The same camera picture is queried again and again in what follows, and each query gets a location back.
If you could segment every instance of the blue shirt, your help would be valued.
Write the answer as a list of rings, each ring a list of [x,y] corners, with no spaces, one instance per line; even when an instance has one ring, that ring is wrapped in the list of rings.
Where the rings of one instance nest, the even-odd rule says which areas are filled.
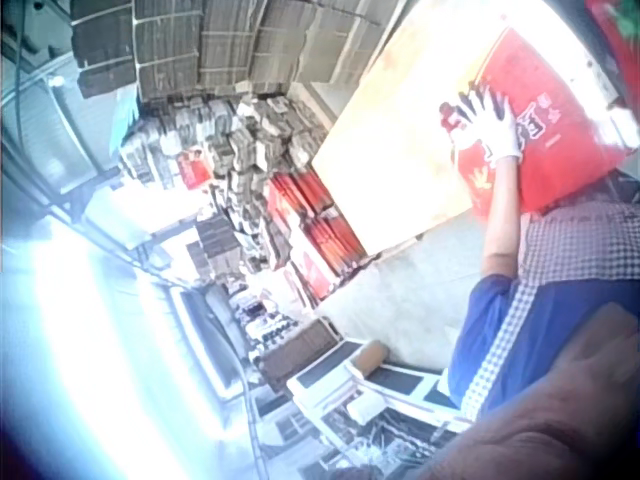
[[[489,275],[471,292],[467,318],[449,366],[451,399],[458,406],[489,353],[515,290],[511,278]],[[640,281],[581,280],[539,287],[484,409],[501,405],[544,376],[577,329],[609,302],[640,318]]]

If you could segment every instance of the white glove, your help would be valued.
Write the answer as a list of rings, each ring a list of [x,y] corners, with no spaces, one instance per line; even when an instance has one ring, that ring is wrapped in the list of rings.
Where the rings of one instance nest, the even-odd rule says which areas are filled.
[[[458,113],[468,121],[465,134],[483,142],[487,149],[485,161],[491,168],[495,168],[496,162],[504,157],[517,157],[522,162],[516,117],[509,99],[500,94],[494,98],[489,88],[484,91],[472,89],[466,99],[462,96],[461,99]]]

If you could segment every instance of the tape roll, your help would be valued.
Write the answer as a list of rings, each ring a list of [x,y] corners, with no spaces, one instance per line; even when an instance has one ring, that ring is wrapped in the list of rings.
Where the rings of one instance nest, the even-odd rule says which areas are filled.
[[[389,356],[389,348],[379,340],[373,340],[358,349],[350,358],[351,373],[364,380]]]

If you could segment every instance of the finger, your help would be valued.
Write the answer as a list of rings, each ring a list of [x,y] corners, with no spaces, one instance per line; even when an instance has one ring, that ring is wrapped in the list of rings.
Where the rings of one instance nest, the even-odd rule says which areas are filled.
[[[504,119],[513,120],[515,122],[516,116],[513,113],[513,109],[511,108],[511,102],[509,101],[509,97],[504,97],[502,108],[504,109]]]
[[[485,88],[482,93],[482,105],[484,109],[490,112],[494,112],[497,116],[498,109],[496,108],[496,104],[493,101],[493,92],[489,87]]]
[[[474,89],[469,97],[471,97],[471,105],[473,106],[473,110],[476,112],[476,115],[485,109],[482,105],[482,97],[477,89]]]
[[[504,95],[502,93],[496,92],[493,96],[493,105],[498,119],[504,120]]]
[[[478,84],[478,93],[480,94],[480,97],[482,98],[482,105],[484,107],[486,107],[486,103],[484,103],[484,100],[486,99],[487,93],[489,93],[491,91],[491,88],[489,88],[489,85],[482,81],[481,83]]]
[[[469,100],[471,100],[472,105],[475,103],[476,98],[480,98],[482,100],[482,92],[483,85],[480,83],[469,82]]]
[[[453,110],[454,109],[449,102],[442,102],[442,104],[440,104],[439,111],[443,116],[449,117],[453,113]]]
[[[469,100],[469,97],[464,93],[460,93],[459,96],[460,104],[458,104],[458,106],[456,107],[456,111],[466,121],[471,122],[472,119],[476,116],[476,112],[473,109],[471,101]]]

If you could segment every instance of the worker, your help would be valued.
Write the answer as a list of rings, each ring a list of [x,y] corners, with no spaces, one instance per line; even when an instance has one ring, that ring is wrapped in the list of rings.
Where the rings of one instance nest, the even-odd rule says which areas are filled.
[[[640,184],[614,172],[531,215],[521,241],[527,159],[509,101],[486,87],[461,99],[457,138],[481,140],[495,169],[482,278],[448,371],[451,399],[476,420],[546,375],[603,305],[640,317]]]

